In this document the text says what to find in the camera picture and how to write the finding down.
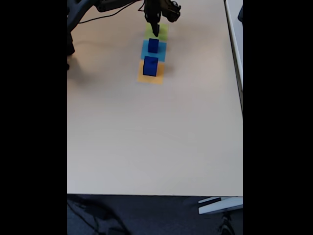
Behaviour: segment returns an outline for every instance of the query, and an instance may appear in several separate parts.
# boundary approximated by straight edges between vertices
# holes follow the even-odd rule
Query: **black cable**
[[[142,6],[138,9],[138,11],[144,11],[144,10],[141,10],[141,8],[145,5],[145,2],[146,2],[146,0],[143,0],[143,4],[142,4]]]
[[[99,223],[95,216],[93,217],[93,220],[94,220],[94,223],[96,224],[96,230],[99,230]]]
[[[121,12],[121,11],[124,10],[126,7],[129,7],[130,5],[134,4],[135,2],[137,2],[137,1],[133,1],[133,2],[129,3],[128,5],[124,6],[122,9],[118,10],[117,12],[115,12],[115,13],[112,14],[112,15],[101,16],[101,17],[93,18],[93,19],[90,19],[90,20],[87,20],[87,21],[79,22],[79,24],[87,23],[87,22],[89,22],[89,21],[94,21],[94,20],[101,19],[101,18],[106,18],[106,17],[110,17],[110,16],[115,16],[117,13]]]
[[[99,231],[93,227],[90,223],[88,223],[78,212],[76,212],[70,205],[69,203],[67,202],[67,205],[68,207],[70,208],[70,210],[75,214],[77,215],[79,218],[81,218],[81,220],[83,220],[89,227],[91,227],[94,231],[96,231],[97,233],[99,233]]]

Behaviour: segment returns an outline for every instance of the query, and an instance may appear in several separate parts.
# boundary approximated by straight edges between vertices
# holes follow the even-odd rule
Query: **table surface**
[[[169,24],[163,85],[136,81],[141,1],[72,31],[68,193],[243,195],[243,116],[224,2],[178,3],[177,22],[161,19]],[[102,15],[93,7],[83,20]]]

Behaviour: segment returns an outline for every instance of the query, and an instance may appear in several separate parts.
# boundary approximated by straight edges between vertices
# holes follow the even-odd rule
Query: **green block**
[[[160,41],[167,41],[167,33],[168,33],[168,25],[161,23],[158,37],[156,37],[152,32],[151,24],[146,23],[146,31],[145,31],[144,39],[149,40],[149,38],[154,38],[154,39],[159,39]]]

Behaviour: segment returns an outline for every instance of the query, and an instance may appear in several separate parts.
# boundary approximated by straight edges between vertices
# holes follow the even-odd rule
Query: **blue cube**
[[[158,58],[145,56],[145,59],[143,62],[143,75],[156,77],[157,76],[157,62],[158,62]]]
[[[148,44],[148,52],[150,53],[157,53],[158,49],[158,39],[149,39],[149,44]]]

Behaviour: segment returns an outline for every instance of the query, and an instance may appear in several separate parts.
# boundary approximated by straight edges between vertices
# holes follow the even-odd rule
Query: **orange block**
[[[158,62],[155,77],[143,75],[142,74],[143,73],[143,60],[141,60],[139,62],[137,82],[162,85],[163,84],[163,78],[164,78],[164,66],[165,66],[165,64],[163,62]]]

